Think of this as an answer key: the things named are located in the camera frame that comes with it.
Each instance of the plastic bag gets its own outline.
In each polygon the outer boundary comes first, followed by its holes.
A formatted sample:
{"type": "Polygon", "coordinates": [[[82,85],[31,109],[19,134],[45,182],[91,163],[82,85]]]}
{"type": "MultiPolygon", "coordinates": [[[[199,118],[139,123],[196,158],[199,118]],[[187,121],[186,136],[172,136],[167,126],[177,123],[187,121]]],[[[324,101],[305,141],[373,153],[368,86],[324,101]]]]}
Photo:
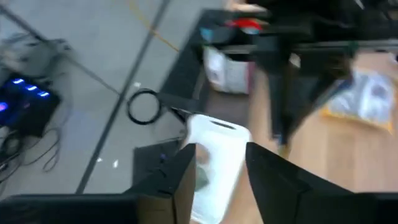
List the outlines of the plastic bag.
{"type": "Polygon", "coordinates": [[[249,94],[254,62],[232,60],[210,46],[204,48],[203,57],[206,75],[215,90],[249,94]]]}
{"type": "Polygon", "coordinates": [[[395,88],[391,79],[376,71],[355,70],[352,86],[334,96],[321,114],[353,119],[393,132],[395,88]]]}

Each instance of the blue led light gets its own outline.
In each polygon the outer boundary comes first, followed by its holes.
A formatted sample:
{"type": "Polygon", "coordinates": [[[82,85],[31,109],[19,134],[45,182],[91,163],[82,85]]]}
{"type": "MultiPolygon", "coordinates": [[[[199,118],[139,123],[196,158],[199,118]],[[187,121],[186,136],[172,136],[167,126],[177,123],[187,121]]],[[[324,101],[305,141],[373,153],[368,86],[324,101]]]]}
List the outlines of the blue led light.
{"type": "Polygon", "coordinates": [[[50,93],[47,93],[46,91],[41,91],[40,93],[38,93],[39,96],[41,97],[45,97],[48,96],[50,93]]]}
{"type": "Polygon", "coordinates": [[[8,108],[8,104],[5,102],[0,103],[0,112],[6,110],[8,108]]]}
{"type": "Polygon", "coordinates": [[[29,91],[32,91],[32,90],[37,89],[37,86],[29,85],[29,86],[26,87],[26,89],[29,90],[29,91]]]}
{"type": "Polygon", "coordinates": [[[20,83],[23,83],[24,82],[24,80],[23,79],[21,79],[21,78],[16,78],[14,81],[12,81],[14,84],[20,84],[20,83]]]}

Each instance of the cable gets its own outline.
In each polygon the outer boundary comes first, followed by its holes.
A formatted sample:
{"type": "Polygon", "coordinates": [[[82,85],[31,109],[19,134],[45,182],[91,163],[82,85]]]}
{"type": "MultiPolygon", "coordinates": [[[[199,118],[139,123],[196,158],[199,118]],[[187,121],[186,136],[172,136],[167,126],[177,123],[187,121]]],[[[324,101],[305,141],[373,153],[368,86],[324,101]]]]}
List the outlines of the cable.
{"type": "Polygon", "coordinates": [[[157,121],[157,120],[160,118],[160,116],[162,115],[162,104],[160,103],[159,99],[157,98],[157,93],[156,93],[154,90],[150,90],[150,89],[147,89],[147,88],[143,88],[143,89],[140,89],[140,90],[136,91],[136,92],[130,97],[130,99],[127,101],[126,113],[127,113],[127,116],[129,117],[129,119],[130,119],[132,122],[136,123],[136,124],[139,124],[139,125],[152,124],[152,123],[154,123],[155,121],[157,121]],[[150,95],[153,95],[153,96],[157,99],[157,101],[158,101],[158,108],[157,108],[156,114],[155,114],[151,119],[149,119],[149,120],[147,120],[147,121],[139,121],[138,119],[136,119],[135,117],[133,117],[133,115],[132,115],[132,113],[131,113],[131,110],[130,110],[130,109],[131,109],[131,103],[132,103],[139,95],[142,95],[142,94],[150,94],[150,95]]]}
{"type": "Polygon", "coordinates": [[[174,46],[172,43],[170,43],[168,40],[164,39],[156,30],[152,28],[152,25],[150,22],[142,15],[141,11],[139,10],[137,4],[135,3],[134,0],[129,0],[129,8],[132,11],[132,13],[135,14],[135,16],[143,23],[143,25],[155,36],[157,37],[160,41],[163,43],[167,44],[169,47],[171,47],[173,50],[176,52],[180,51],[176,46],[174,46]]]}
{"type": "MultiPolygon", "coordinates": [[[[29,166],[29,165],[32,165],[32,164],[34,164],[35,162],[39,161],[41,158],[43,158],[45,155],[47,155],[47,153],[49,153],[55,146],[56,146],[57,148],[55,149],[54,155],[52,155],[52,156],[48,159],[48,161],[44,164],[44,166],[43,166],[43,171],[44,171],[44,172],[50,172],[50,171],[55,167],[55,165],[57,165],[57,163],[58,163],[58,161],[59,161],[59,158],[60,158],[60,150],[61,150],[60,141],[61,141],[62,135],[61,135],[61,130],[60,130],[60,128],[52,128],[52,129],[47,130],[47,131],[45,132],[44,136],[47,135],[47,134],[48,134],[49,132],[51,132],[51,131],[54,131],[55,134],[56,134],[56,137],[57,137],[57,138],[56,138],[55,142],[54,142],[45,152],[43,152],[40,156],[36,157],[35,159],[31,160],[30,162],[23,162],[23,163],[21,164],[22,166],[29,166]]],[[[31,147],[29,147],[29,148],[26,149],[26,150],[32,149],[32,148],[33,148],[34,146],[36,146],[41,140],[42,140],[42,139],[38,140],[37,142],[35,142],[31,147]]]]}
{"type": "MultiPolygon", "coordinates": [[[[48,135],[48,133],[50,132],[55,132],[56,135],[56,140],[55,142],[45,151],[43,152],[40,156],[36,157],[35,159],[31,160],[30,162],[23,162],[21,165],[22,166],[29,166],[34,164],[35,162],[39,161],[41,158],[43,158],[45,155],[47,155],[54,147],[56,147],[54,154],[47,160],[47,162],[45,162],[45,164],[43,165],[43,171],[44,172],[50,172],[55,165],[57,165],[59,159],[60,159],[60,150],[61,150],[61,142],[62,142],[62,127],[67,123],[67,121],[70,118],[70,115],[72,114],[72,106],[69,107],[68,109],[68,113],[65,117],[65,119],[60,123],[60,125],[56,128],[50,128],[48,130],[46,130],[46,132],[44,132],[44,136],[43,138],[48,135]]],[[[35,143],[33,143],[31,146],[27,147],[24,152],[31,150],[33,147],[35,147],[39,142],[41,142],[41,140],[43,140],[43,138],[39,139],[38,141],[36,141],[35,143]]]]}

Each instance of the red object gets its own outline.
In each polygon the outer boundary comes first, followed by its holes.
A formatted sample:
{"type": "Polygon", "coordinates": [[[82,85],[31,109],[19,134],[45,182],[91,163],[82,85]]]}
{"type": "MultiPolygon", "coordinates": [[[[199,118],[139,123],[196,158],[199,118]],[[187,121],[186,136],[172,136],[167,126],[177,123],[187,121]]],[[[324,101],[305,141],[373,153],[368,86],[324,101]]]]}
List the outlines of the red object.
{"type": "Polygon", "coordinates": [[[234,26],[239,28],[252,28],[257,30],[262,30],[262,27],[255,19],[236,19],[233,21],[228,21],[227,26],[234,26]]]}

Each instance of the yellow cable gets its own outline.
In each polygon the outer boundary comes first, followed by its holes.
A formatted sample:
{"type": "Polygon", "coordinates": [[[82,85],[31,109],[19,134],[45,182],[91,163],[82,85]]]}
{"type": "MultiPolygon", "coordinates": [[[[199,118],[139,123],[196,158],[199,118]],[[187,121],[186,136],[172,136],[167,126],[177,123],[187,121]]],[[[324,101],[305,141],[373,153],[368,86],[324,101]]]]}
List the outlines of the yellow cable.
{"type": "Polygon", "coordinates": [[[168,40],[164,39],[150,24],[150,22],[142,15],[141,11],[137,7],[136,3],[134,0],[129,0],[129,8],[132,11],[132,13],[144,24],[144,26],[154,35],[156,36],[160,41],[163,43],[167,44],[169,47],[174,49],[176,52],[179,51],[176,46],[174,46],[172,43],[170,43],[168,40]]]}

